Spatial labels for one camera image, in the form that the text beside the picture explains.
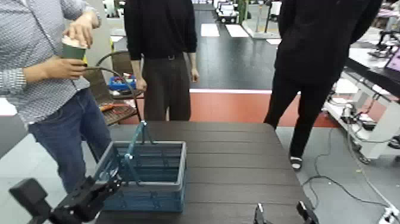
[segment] blue plastic basket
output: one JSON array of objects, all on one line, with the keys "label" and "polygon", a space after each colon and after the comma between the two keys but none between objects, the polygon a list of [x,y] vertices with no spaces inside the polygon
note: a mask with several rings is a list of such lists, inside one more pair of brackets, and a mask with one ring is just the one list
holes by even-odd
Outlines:
[{"label": "blue plastic basket", "polygon": [[138,141],[110,143],[96,167],[97,183],[122,178],[126,183],[104,202],[104,210],[182,212],[185,201],[186,143]]}]

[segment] jeans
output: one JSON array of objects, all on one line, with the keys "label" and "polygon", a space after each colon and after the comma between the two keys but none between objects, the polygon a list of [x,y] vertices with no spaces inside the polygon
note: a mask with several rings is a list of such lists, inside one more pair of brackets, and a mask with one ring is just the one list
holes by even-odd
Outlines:
[{"label": "jeans", "polygon": [[276,129],[281,116],[295,99],[297,93],[301,91],[298,108],[299,117],[290,144],[290,156],[299,158],[303,156],[311,129],[329,92],[332,90],[332,86],[332,83],[321,83],[319,85],[302,84],[284,77],[282,74],[275,73],[270,107],[264,123],[268,123]]},{"label": "jeans", "polygon": [[29,125],[28,130],[57,162],[58,174],[67,193],[85,178],[82,137],[97,158],[111,142],[103,114],[88,89],[75,94],[45,120]]}]

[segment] sandal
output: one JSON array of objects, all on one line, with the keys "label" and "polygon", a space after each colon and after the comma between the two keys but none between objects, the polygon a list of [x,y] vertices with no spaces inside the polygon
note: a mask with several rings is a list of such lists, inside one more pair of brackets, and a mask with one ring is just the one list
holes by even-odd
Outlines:
[{"label": "sandal", "polygon": [[293,170],[295,170],[295,171],[301,170],[301,167],[303,166],[302,158],[291,156],[289,159],[290,159],[290,163],[292,164]]}]

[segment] man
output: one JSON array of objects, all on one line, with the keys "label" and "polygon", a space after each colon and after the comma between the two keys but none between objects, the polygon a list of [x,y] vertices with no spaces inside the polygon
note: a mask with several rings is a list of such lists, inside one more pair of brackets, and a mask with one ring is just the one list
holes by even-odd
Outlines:
[{"label": "man", "polygon": [[338,81],[350,44],[370,27],[381,0],[282,0],[279,45],[270,107],[264,123],[278,125],[301,91],[290,145],[290,162],[302,166],[302,155],[313,124]]},{"label": "man", "polygon": [[[192,81],[199,78],[197,37],[191,0],[131,0],[125,6],[125,30],[137,89],[145,92],[145,118],[190,119],[189,53]],[[144,55],[143,76],[140,60]]]},{"label": "man", "polygon": [[[67,30],[64,18],[74,20]],[[0,4],[0,95],[16,106],[29,132],[57,162],[68,193],[85,177],[81,136],[100,157],[110,133],[82,78],[85,63],[58,57],[61,39],[68,35],[90,47],[92,29],[99,25],[94,9],[82,0]]]}]

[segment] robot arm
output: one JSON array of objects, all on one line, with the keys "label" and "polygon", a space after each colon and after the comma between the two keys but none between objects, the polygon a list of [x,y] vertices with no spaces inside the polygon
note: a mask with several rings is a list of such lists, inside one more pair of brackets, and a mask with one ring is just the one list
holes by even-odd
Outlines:
[{"label": "robot arm", "polygon": [[113,179],[103,185],[95,185],[93,178],[83,180],[55,209],[45,198],[47,193],[35,179],[25,179],[10,189],[11,195],[31,215],[29,224],[81,224],[94,220],[103,208],[103,202],[121,187],[122,180]]},{"label": "robot arm", "polygon": [[[297,204],[297,212],[304,219],[304,224],[319,224],[318,218],[308,206],[302,201]],[[261,204],[257,205],[254,215],[254,224],[272,224],[264,218],[264,208]]]}]

